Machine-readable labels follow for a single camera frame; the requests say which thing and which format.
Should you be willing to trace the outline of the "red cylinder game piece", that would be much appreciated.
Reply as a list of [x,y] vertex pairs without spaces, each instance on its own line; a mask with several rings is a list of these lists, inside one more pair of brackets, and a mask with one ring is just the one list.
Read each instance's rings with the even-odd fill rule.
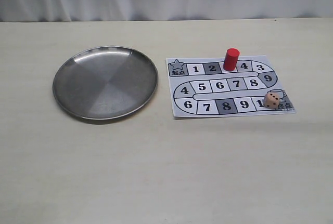
[[226,51],[224,63],[223,63],[223,69],[225,71],[233,71],[236,68],[237,61],[239,58],[240,52],[236,48],[229,48]]

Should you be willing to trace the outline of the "paper number game board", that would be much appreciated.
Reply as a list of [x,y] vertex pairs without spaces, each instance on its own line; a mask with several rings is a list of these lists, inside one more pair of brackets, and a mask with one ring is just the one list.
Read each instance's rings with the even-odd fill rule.
[[[267,56],[241,56],[235,70],[224,58],[167,58],[175,117],[230,117],[292,114],[296,110]],[[263,105],[269,91],[280,97],[276,109]]]

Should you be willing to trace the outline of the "round steel plate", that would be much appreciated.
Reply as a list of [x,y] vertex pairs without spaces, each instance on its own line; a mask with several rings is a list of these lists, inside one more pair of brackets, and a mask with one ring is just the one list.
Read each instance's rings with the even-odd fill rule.
[[158,87],[158,70],[144,53],[101,46],[69,58],[56,72],[52,91],[60,108],[85,121],[113,121],[143,108]]

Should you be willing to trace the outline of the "beige wooden die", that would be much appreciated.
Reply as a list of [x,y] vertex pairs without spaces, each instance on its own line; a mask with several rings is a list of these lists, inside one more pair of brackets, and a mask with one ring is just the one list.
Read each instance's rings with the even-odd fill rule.
[[280,97],[277,93],[269,91],[264,96],[263,105],[268,109],[276,109],[279,105]]

